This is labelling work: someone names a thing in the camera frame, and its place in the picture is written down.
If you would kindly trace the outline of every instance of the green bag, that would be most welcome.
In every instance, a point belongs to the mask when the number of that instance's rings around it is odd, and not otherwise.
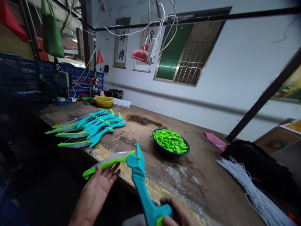
[[[49,0],[42,0],[42,15],[44,50],[54,57],[65,58],[61,33]]]

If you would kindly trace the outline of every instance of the red lamp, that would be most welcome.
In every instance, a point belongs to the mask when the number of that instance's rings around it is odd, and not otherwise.
[[[131,55],[131,58],[147,63],[148,54],[149,54],[148,44],[143,44],[142,49],[134,50],[134,52]]]

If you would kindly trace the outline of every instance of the yellow bowl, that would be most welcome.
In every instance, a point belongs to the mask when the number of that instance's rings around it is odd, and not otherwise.
[[[104,101],[103,98],[109,98],[110,101]],[[94,97],[94,100],[96,102],[96,105],[98,107],[111,107],[113,104],[114,99],[112,97]]]

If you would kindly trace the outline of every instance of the red bag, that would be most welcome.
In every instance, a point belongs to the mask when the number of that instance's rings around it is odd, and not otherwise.
[[[7,27],[12,33],[14,33],[23,42],[28,42],[29,39],[22,29],[21,25],[17,21],[15,15],[11,11],[9,5],[5,0],[0,0],[0,23]]]

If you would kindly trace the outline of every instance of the bowl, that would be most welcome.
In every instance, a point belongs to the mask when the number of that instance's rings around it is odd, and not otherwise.
[[[101,99],[104,99],[104,98],[108,98],[108,99],[111,99],[111,100],[110,101],[101,100]],[[112,104],[113,104],[113,101],[114,101],[114,99],[112,97],[94,97],[94,100],[95,100],[96,105],[98,107],[111,107]]]
[[[154,148],[156,149],[156,151],[164,158],[166,159],[178,159],[180,158],[181,156],[183,155],[187,155],[189,152],[190,152],[190,146],[188,144],[188,142],[183,138],[183,141],[185,142],[185,144],[187,145],[188,149],[187,149],[187,152],[183,153],[183,154],[178,154],[178,153],[174,153],[174,152],[171,152],[167,149],[165,149],[164,147],[162,147],[161,145],[158,144],[158,142],[155,140],[154,138],[154,132],[156,130],[161,130],[161,129],[155,129],[153,132],[152,132],[152,135],[153,135],[153,140],[154,140]]]

